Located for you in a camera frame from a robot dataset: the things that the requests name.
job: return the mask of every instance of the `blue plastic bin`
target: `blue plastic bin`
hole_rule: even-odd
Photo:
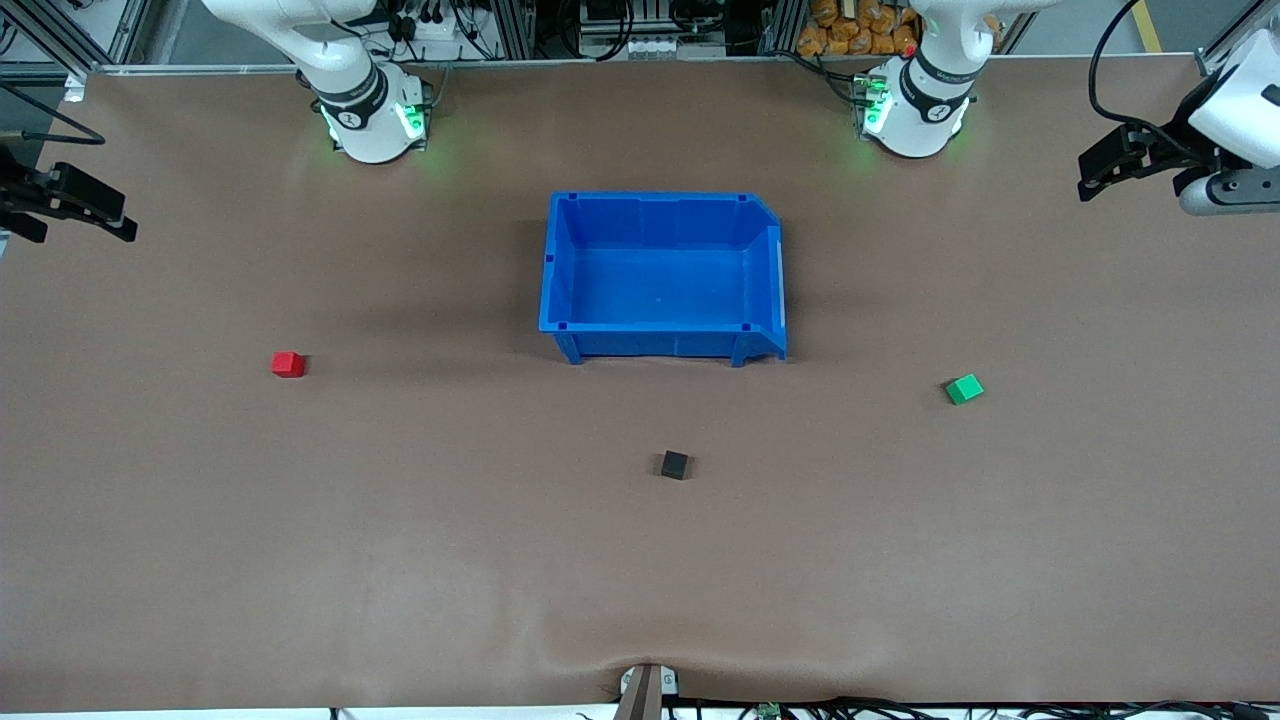
[[[782,229],[754,195],[557,192],[538,328],[568,361],[787,356]]]

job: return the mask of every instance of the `green cube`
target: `green cube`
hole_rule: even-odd
[[[982,383],[978,382],[978,378],[969,374],[948,384],[947,395],[951,396],[951,402],[964,405],[982,395]]]

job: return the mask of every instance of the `red cube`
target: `red cube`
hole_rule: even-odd
[[[282,378],[301,378],[307,374],[307,359],[297,352],[276,352],[271,356],[271,372]]]

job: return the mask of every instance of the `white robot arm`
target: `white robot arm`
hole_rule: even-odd
[[[1174,192],[1192,215],[1280,211],[1280,13],[1244,35],[1164,126],[1100,113],[1121,124],[1080,155],[1082,201],[1180,169]]]
[[[991,58],[993,13],[1043,10],[1061,0],[911,0],[924,19],[920,46],[870,70],[887,95],[864,110],[863,132],[905,158],[927,158],[960,132],[969,90]]]
[[[376,0],[204,0],[223,22],[270,42],[298,65],[334,141],[355,160],[385,163],[426,138],[422,81],[375,63],[360,38],[314,40],[298,31],[367,15]]]

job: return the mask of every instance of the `cable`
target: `cable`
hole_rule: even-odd
[[[837,85],[837,83],[844,82],[844,83],[849,83],[850,86],[852,86],[854,85],[854,76],[845,74],[845,73],[837,73],[835,70],[828,70],[822,64],[822,58],[817,58],[815,56],[814,61],[810,63],[810,61],[805,60],[804,58],[801,58],[800,55],[796,55],[795,53],[792,53],[790,50],[768,50],[768,51],[764,53],[764,55],[777,55],[780,58],[788,58],[788,59],[794,60],[801,68],[804,68],[804,69],[809,70],[810,73],[813,73],[815,76],[819,76],[824,81],[827,81],[827,87],[829,87],[831,91],[836,94],[836,97],[840,97],[845,102],[849,102],[850,105],[854,105],[856,108],[864,108],[864,106],[867,106],[867,101],[865,100],[859,100],[859,99],[854,97],[852,94],[845,92]],[[872,707],[865,707],[864,710],[872,710]]]
[[[333,27],[340,29],[342,32],[346,32],[347,35],[357,37],[361,42],[364,42],[364,40],[367,37],[366,35],[358,33],[358,32],[351,29],[349,27],[339,23],[338,20],[335,20],[333,18],[329,18],[329,24],[332,24]]]
[[[4,29],[0,29],[0,44],[4,44],[4,47],[0,47],[0,55],[4,55],[9,50],[12,50],[13,44],[17,42],[17,40],[18,40],[18,28],[9,24],[9,20],[4,20]]]
[[[561,44],[564,45],[564,50],[567,50],[570,55],[582,60],[589,58],[581,53],[576,42],[568,41],[568,27],[572,26],[572,23],[564,22],[568,9],[577,5],[577,3],[579,0],[561,0],[559,8],[556,12],[556,29],[559,32]],[[598,58],[590,58],[596,63],[612,60],[618,55],[618,53],[622,53],[622,50],[626,49],[627,42],[631,41],[631,33],[635,29],[636,12],[631,0],[616,0],[614,8],[618,13],[618,36],[614,38],[613,45],[609,46],[608,51]],[[581,20],[577,20],[576,18],[573,22],[581,24]]]
[[[913,717],[914,720],[940,720],[928,712],[922,712],[914,707],[902,705],[901,702],[895,702],[892,700],[884,700],[878,697],[837,697],[836,700],[827,703],[829,706],[842,706],[846,708],[845,715],[849,717],[856,716],[859,712],[874,712],[887,720],[902,720],[893,712],[901,712]]]
[[[851,94],[840,90],[840,86],[836,85],[836,79],[832,77],[832,73],[828,72],[827,68],[822,67],[822,58],[814,58],[814,60],[818,61],[818,69],[822,70],[822,77],[827,78],[827,87],[829,87],[831,91],[836,94],[836,97],[840,97],[841,100],[849,102],[850,105],[858,105],[858,100],[854,100],[854,96]]]
[[[50,108],[49,105],[45,105],[40,100],[36,100],[35,97],[32,97],[32,96],[27,95],[26,92],[18,90],[13,85],[10,85],[8,81],[0,79],[0,88],[8,91],[10,95],[14,95],[19,100],[23,100],[24,102],[27,102],[32,108],[42,110],[42,111],[47,113],[49,115],[51,115],[54,118],[58,118],[59,120],[61,120],[61,122],[72,126],[73,128],[81,131],[86,136],[88,136],[88,137],[76,137],[73,135],[50,135],[47,132],[19,131],[18,135],[23,140],[41,140],[44,142],[65,142],[68,145],[104,145],[104,143],[106,143],[106,138],[102,137],[101,135],[99,135],[97,131],[90,129],[90,128],[82,126],[81,123],[78,123],[78,122],[68,118],[67,115],[59,113],[58,110]]]
[[[444,86],[449,85],[449,73],[453,70],[453,65],[444,65],[444,74],[440,76],[440,87],[431,94],[431,104],[428,105],[430,109],[435,109],[444,99]]]
[[[1119,715],[1111,715],[1110,712],[1107,712],[1105,717],[1108,717],[1110,720],[1126,720],[1128,717],[1133,717],[1134,715],[1151,712],[1153,710],[1175,710],[1179,712],[1194,712],[1197,715],[1203,715],[1212,720],[1222,720],[1222,708],[1217,706],[1204,707],[1203,705],[1197,705],[1194,702],[1184,702],[1178,700],[1166,700],[1152,705],[1138,706],[1134,710],[1130,710],[1128,712],[1121,712]]]
[[[471,18],[468,20],[471,24],[470,29],[462,26],[463,18],[462,13],[458,10],[458,4],[456,3],[456,0],[449,0],[449,8],[453,9],[453,17],[457,18],[458,20],[458,31],[462,33],[462,37],[465,37],[466,41],[471,44],[471,47],[475,47],[476,53],[480,53],[480,56],[484,58],[485,60],[497,60],[498,56],[489,50],[488,42],[484,44],[484,47],[476,44],[477,37],[481,41],[484,41],[484,35],[480,32],[483,28],[476,23],[475,8],[470,8],[471,10],[470,13]]]
[[[1176,150],[1180,155],[1183,155],[1188,160],[1208,164],[1204,163],[1204,159],[1202,159],[1199,155],[1193,152],[1181,142],[1178,142],[1176,140],[1170,137],[1169,133],[1156,127],[1151,122],[1144,120],[1142,118],[1135,118],[1133,115],[1112,113],[1111,110],[1103,108],[1101,102],[1098,102],[1098,60],[1102,59],[1102,49],[1106,47],[1107,41],[1111,40],[1111,35],[1115,33],[1116,28],[1120,26],[1120,22],[1124,20],[1124,17],[1129,13],[1129,10],[1133,10],[1134,5],[1137,5],[1140,1],[1142,0],[1128,0],[1128,3],[1125,3],[1124,6],[1120,8],[1120,12],[1116,13],[1116,17],[1111,18],[1111,23],[1107,24],[1107,28],[1102,31],[1102,37],[1098,38],[1097,47],[1093,49],[1093,56],[1089,59],[1089,105],[1093,106],[1094,113],[1102,115],[1108,120],[1115,120],[1117,123],[1132,123],[1151,132],[1156,137],[1171,145],[1174,150]]]
[[[1042,703],[1033,705],[1019,714],[1020,717],[1028,719],[1038,715],[1047,715],[1057,720],[1106,720],[1108,717],[1107,711],[1093,705],[1083,705],[1079,708],[1070,708],[1055,703]]]
[[[667,19],[669,19],[672,24],[675,24],[677,28],[680,28],[681,32],[691,32],[694,35],[700,35],[700,33],[704,33],[704,32],[714,32],[714,31],[721,29],[722,27],[724,27],[724,8],[723,6],[721,6],[721,14],[719,14],[718,18],[716,18],[716,19],[705,23],[705,24],[699,24],[698,19],[696,19],[698,17],[694,15],[692,4],[694,4],[694,0],[671,0],[671,5],[667,9]],[[689,12],[689,19],[687,20],[680,17],[680,13],[684,12],[684,10],[686,10],[686,9]]]

